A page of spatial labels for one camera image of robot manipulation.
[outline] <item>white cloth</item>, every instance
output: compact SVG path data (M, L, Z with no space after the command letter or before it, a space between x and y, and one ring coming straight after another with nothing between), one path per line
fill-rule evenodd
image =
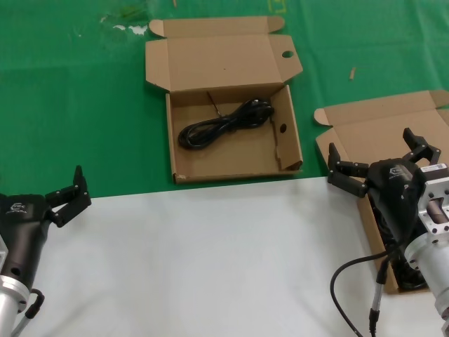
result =
M356 200L325 178L99 198L51 226L22 337L353 336L329 294L369 254ZM364 336L374 267L336 293ZM384 296L379 337L440 336L430 293Z

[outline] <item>hole in box lid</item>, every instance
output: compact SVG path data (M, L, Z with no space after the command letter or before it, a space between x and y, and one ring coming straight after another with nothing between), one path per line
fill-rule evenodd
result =
M282 53L282 57L283 57L283 58L291 58L293 55L294 55L294 54L293 54L292 51L284 51L284 52Z

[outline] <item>bolt hole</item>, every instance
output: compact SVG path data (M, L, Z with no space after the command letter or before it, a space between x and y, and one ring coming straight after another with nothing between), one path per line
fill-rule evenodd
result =
M15 276L20 276L20 269L19 269L19 268L11 268L11 272L12 272Z
M282 53L282 57L283 57L283 58L291 58L293 55L294 55L294 54L293 54L292 51L284 51L284 52Z

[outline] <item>cardboard box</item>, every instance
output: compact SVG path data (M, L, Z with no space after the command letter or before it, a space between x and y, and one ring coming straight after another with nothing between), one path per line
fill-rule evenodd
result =
M403 130L410 128L417 136L441 149L439 162L449 164L449 110L439 109L449 104L447 91L420 91L373 100L334 105L317 109L315 120L331 129L316 142L327 162L329 143L335 143L342 160L371 164L399 158L410 150L402 139ZM420 166L427 161L418 162ZM363 226L373 253L384 251L368 197L358 201ZM387 293L398 293L398 284L389 268L385 285Z
M302 164L295 113L285 81L302 71L290 36L270 35L281 17L153 20L166 39L146 44L147 81L166 94L170 160L176 183L278 176ZM253 98L270 100L270 122L218 138L204 150L180 147L181 130L217 118Z

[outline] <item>green table surface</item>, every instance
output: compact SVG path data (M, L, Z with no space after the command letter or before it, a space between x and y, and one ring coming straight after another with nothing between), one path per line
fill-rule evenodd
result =
M326 173L316 108L449 88L446 0L1 0L0 192L69 185L76 164L94 197L242 183L173 184L164 92L145 83L156 37L114 28L239 15L282 15L300 55L297 178Z

